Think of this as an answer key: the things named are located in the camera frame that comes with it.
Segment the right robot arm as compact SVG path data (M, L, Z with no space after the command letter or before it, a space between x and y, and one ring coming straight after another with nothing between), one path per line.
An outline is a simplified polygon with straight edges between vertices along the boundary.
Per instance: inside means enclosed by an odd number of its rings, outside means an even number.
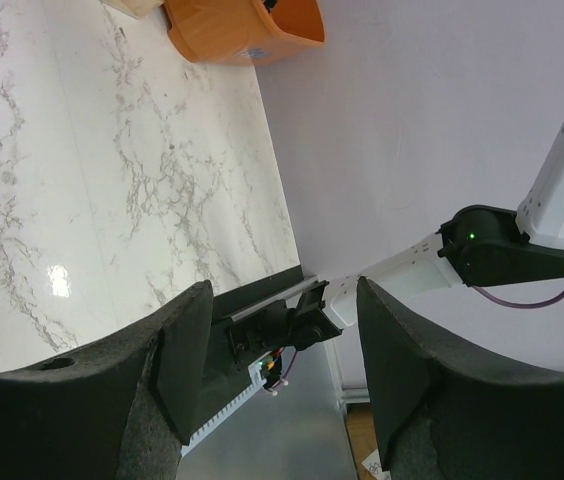
M397 313L564 367L564 1L327 1L287 84L284 189L325 312Z

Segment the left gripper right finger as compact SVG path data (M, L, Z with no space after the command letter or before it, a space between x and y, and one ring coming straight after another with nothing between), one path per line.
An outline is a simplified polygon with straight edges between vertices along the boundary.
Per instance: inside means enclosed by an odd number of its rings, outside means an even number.
M394 479L564 479L564 372L478 346L357 285L379 461Z

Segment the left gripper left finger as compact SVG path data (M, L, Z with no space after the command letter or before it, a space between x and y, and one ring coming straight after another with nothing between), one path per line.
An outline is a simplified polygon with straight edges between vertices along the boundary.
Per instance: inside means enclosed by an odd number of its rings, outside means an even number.
M173 479L213 310L199 282L100 340L0 373L0 479Z

